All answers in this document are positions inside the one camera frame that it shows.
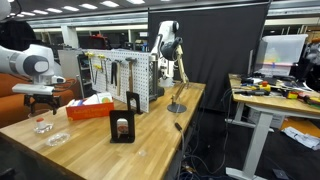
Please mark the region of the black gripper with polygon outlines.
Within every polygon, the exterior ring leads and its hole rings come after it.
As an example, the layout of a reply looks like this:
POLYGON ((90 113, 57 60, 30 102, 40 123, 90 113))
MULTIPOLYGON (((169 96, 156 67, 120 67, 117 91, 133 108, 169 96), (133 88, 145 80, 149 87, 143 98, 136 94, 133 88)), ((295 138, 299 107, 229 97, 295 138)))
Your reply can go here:
POLYGON ((60 106, 60 97, 54 95, 41 95, 41 94, 33 94, 33 95, 24 95, 24 104, 26 106, 30 106, 30 114, 33 115, 35 113, 35 104, 43 103, 52 106, 53 115, 57 114, 57 110, 60 106))

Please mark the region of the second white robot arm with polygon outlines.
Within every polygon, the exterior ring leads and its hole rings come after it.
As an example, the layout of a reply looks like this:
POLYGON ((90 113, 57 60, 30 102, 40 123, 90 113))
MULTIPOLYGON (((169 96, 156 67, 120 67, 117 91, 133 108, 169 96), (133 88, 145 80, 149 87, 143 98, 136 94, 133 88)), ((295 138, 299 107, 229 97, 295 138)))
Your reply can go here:
POLYGON ((173 85, 176 68, 179 69, 182 80, 186 80, 182 62, 182 38, 176 36, 178 29, 179 23, 177 21, 167 20, 159 24, 151 56, 156 63, 156 75, 160 87, 171 87, 173 85))

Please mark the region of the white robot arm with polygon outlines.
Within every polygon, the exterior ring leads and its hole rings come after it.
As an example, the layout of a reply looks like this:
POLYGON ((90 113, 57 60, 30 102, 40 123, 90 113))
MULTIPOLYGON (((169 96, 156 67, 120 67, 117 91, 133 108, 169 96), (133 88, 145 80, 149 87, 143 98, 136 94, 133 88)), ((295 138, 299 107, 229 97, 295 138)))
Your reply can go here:
POLYGON ((24 95, 24 105, 35 112, 36 103, 45 103, 56 114, 60 97, 54 96, 55 84, 66 79, 55 71, 54 55, 51 48, 43 46, 36 39, 26 21, 10 19, 11 3, 0 0, 1 40, 0 72, 29 76, 30 84, 16 84, 12 91, 24 95))

